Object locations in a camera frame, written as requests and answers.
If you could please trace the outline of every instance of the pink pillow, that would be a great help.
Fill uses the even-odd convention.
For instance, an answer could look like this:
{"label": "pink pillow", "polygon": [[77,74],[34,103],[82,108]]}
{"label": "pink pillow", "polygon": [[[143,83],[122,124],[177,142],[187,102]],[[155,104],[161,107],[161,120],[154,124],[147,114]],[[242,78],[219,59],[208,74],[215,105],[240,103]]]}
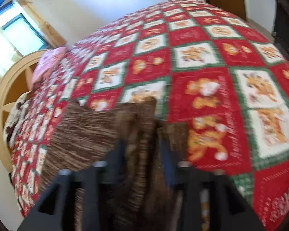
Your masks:
{"label": "pink pillow", "polygon": [[67,52],[66,47],[59,47],[57,49],[51,49],[46,51],[38,65],[36,66],[32,75],[32,84],[46,79],[51,75],[53,67],[55,67]]}

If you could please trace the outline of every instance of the headboard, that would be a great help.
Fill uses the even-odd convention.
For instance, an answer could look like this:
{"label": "headboard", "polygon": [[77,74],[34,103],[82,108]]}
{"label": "headboard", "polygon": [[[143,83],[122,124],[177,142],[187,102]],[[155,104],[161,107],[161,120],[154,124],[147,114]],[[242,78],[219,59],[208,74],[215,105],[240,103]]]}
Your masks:
{"label": "headboard", "polygon": [[28,83],[42,55],[47,49],[33,52],[16,62],[0,81],[0,160],[7,171],[11,171],[11,150],[3,141],[3,127],[16,100],[28,92]]}

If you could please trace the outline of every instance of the brown cloth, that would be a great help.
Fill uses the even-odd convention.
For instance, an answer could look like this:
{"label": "brown cloth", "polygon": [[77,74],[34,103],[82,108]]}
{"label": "brown cloth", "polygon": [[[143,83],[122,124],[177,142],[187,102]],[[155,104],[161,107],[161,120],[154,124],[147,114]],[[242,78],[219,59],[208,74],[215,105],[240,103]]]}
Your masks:
{"label": "brown cloth", "polygon": [[[106,205],[114,213],[114,230],[168,230],[175,192],[164,183],[156,140],[166,136],[183,157],[187,152],[188,126],[154,118],[156,100],[127,103],[111,111],[95,112],[70,102],[47,147],[39,192],[68,168],[89,167],[113,149],[117,137],[128,140],[124,179],[109,195]],[[83,191],[76,194],[76,229],[81,229]]]}

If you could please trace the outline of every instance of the floral curtain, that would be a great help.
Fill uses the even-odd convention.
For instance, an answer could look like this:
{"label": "floral curtain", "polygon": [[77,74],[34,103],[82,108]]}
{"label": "floral curtain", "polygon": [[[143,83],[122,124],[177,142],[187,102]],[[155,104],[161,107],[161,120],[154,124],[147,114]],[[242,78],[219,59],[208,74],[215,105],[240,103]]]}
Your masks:
{"label": "floral curtain", "polygon": [[14,45],[5,37],[0,28],[0,76],[3,76],[20,58],[22,58],[21,53],[19,53]]}
{"label": "floral curtain", "polygon": [[28,0],[12,0],[27,21],[41,34],[41,36],[53,47],[64,46],[66,40],[36,12],[32,2]]}

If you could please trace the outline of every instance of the red blanket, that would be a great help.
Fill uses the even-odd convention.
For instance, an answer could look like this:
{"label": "red blanket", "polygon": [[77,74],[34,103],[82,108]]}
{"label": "red blanket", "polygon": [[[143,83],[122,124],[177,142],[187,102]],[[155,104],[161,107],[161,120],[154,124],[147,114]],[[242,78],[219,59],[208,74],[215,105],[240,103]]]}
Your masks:
{"label": "red blanket", "polygon": [[144,8],[77,42],[37,91],[14,148],[23,214],[39,198],[47,144],[68,100],[94,110],[158,100],[188,121],[189,160],[223,169],[268,231],[289,211],[289,63],[237,16],[199,0]]}

